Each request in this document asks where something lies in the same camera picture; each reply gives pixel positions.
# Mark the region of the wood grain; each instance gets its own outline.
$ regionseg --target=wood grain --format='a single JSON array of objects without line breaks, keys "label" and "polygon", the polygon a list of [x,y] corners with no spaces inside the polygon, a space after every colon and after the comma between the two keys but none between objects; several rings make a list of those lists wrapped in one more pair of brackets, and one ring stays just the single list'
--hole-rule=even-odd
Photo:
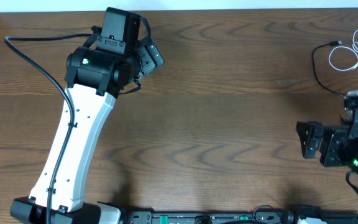
[{"label": "wood grain", "polygon": [[[348,44],[358,9],[139,12],[166,64],[140,92],[120,96],[101,132],[86,201],[155,210],[252,210],[268,203],[357,210],[347,168],[301,156],[297,121],[339,122],[342,101],[313,79],[310,53]],[[89,33],[103,12],[0,14],[0,223],[44,167],[62,98],[11,52],[6,35]],[[63,85],[65,60],[84,40],[15,43]],[[358,69],[316,53],[321,81],[358,89]],[[351,66],[348,52],[335,55]]]}]

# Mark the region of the white backdrop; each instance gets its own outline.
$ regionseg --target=white backdrop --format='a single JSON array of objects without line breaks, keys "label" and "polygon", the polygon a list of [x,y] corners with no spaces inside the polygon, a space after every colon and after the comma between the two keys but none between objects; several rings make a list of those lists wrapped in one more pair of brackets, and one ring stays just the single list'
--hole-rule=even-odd
[{"label": "white backdrop", "polygon": [[0,0],[0,12],[358,7],[358,0]]}]

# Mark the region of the cable connector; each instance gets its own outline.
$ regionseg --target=cable connector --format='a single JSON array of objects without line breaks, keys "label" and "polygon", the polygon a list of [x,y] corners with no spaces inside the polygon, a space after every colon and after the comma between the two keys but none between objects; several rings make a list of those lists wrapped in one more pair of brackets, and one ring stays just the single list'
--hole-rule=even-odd
[{"label": "cable connector", "polygon": [[331,41],[329,44],[330,44],[331,46],[338,46],[338,45],[341,45],[341,44],[342,44],[342,41],[341,41],[341,40]]}]

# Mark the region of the coiled white cable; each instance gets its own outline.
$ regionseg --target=coiled white cable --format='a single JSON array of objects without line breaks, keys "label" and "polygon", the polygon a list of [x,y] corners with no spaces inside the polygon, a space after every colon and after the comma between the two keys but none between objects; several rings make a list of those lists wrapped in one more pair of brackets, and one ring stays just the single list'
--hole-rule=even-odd
[{"label": "coiled white cable", "polygon": [[[356,37],[356,34],[357,34],[358,30],[356,30],[353,34],[353,40],[352,40],[352,48],[350,47],[344,47],[344,46],[339,46],[339,47],[335,47],[331,53],[329,54],[329,57],[328,57],[328,62],[329,64],[332,66],[332,68],[338,70],[338,71],[341,71],[341,72],[345,72],[345,71],[349,71],[349,70],[353,70],[353,69],[356,69],[358,67],[358,42],[354,41],[355,37]],[[338,48],[344,48],[344,49],[347,49],[347,50],[350,50],[351,52],[354,53],[354,55],[357,57],[357,63],[355,65],[353,65],[352,67],[350,68],[347,68],[347,69],[340,69],[340,68],[337,68],[335,67],[332,62],[331,62],[331,56],[333,54],[333,52],[338,49]]]}]

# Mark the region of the wooden tabletop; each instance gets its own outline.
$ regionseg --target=wooden tabletop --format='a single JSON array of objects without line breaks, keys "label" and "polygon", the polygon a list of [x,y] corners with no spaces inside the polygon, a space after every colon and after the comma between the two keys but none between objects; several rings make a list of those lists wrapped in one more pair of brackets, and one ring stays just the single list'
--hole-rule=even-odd
[{"label": "wooden tabletop", "polygon": [[[101,131],[86,201],[155,210],[253,210],[295,203],[357,210],[347,167],[304,160],[297,121],[339,124],[343,102],[317,85],[311,51],[358,29],[358,9],[139,12],[165,65],[120,96]],[[63,98],[4,36],[90,33],[104,12],[0,14],[0,223],[12,200],[29,195],[44,167]],[[60,83],[83,38],[15,42]],[[358,68],[337,72],[332,48],[316,53],[321,81],[358,89]],[[351,52],[333,57],[355,63]],[[358,177],[352,181],[358,185]]]}]

